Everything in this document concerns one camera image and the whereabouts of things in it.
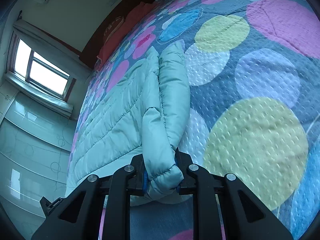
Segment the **wall switch panel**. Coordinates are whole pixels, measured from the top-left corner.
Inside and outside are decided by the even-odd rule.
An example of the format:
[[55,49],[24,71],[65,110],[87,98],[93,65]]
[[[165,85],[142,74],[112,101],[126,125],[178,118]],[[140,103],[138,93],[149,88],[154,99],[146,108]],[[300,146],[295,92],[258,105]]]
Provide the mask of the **wall switch panel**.
[[108,3],[107,3],[107,5],[108,5],[109,7],[111,7],[112,5],[114,5],[114,3],[116,3],[116,1],[117,1],[117,0],[109,0]]

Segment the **left window with frame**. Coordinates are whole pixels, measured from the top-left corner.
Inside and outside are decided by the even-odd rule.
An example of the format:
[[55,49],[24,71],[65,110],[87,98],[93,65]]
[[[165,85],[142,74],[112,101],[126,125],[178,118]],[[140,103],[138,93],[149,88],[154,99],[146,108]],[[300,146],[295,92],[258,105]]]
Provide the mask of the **left window with frame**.
[[15,33],[9,43],[7,70],[27,84],[65,102],[75,84],[75,78],[31,49]]

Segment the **red blanket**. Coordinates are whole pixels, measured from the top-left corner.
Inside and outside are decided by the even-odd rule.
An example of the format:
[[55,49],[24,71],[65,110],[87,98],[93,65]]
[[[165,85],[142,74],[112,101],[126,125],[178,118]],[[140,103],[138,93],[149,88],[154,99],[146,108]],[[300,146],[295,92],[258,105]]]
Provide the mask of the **red blanket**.
[[97,59],[100,61],[100,67],[106,63],[123,38],[156,6],[156,3],[157,2],[141,2],[128,13],[124,18],[125,21],[122,26],[101,47],[97,55]]

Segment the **dark wooden headboard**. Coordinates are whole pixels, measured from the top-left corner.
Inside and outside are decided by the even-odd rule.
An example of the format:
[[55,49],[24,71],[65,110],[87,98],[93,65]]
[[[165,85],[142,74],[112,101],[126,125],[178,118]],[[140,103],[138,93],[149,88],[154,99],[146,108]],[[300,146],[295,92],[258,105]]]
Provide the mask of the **dark wooden headboard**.
[[120,24],[124,22],[128,13],[140,3],[151,4],[154,1],[155,0],[121,0],[93,33],[79,56],[80,61],[93,69],[99,51],[103,47],[108,34],[115,32],[120,27]]

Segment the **light green puffer jacket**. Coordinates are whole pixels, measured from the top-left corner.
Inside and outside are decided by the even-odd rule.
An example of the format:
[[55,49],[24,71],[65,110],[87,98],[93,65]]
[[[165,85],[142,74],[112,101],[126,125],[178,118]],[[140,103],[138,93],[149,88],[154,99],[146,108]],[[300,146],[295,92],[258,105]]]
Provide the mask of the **light green puffer jacket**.
[[89,175],[105,177],[142,155],[146,192],[132,205],[153,200],[184,201],[176,192],[183,180],[175,151],[188,123],[190,88],[184,44],[176,41],[161,53],[151,47],[76,126],[66,194]]

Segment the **white patterned wardrobe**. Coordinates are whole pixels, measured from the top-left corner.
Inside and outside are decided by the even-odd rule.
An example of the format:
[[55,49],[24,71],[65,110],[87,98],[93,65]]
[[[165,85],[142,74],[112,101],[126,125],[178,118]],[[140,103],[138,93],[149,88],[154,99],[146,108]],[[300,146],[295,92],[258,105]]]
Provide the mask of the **white patterned wardrobe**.
[[76,123],[1,84],[1,204],[25,239],[43,223],[40,199],[66,192]]

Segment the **colourful dotted bedspread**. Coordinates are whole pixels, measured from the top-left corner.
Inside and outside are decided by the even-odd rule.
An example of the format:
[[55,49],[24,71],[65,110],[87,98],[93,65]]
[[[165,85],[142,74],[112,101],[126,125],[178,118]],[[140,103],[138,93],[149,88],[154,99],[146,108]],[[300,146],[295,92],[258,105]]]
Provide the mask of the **colourful dotted bedspread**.
[[319,215],[319,19],[306,0],[161,0],[97,59],[83,114],[149,48],[184,44],[189,119],[178,149],[233,173],[294,239]]

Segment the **brown embroidered pillow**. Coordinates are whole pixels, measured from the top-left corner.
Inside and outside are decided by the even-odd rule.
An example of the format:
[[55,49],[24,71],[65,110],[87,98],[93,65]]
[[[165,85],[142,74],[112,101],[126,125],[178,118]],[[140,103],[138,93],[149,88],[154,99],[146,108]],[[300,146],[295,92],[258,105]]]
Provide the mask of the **brown embroidered pillow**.
[[104,35],[103,35],[103,42],[106,43],[111,36],[122,26],[124,23],[124,17],[119,16],[115,18],[105,29]]

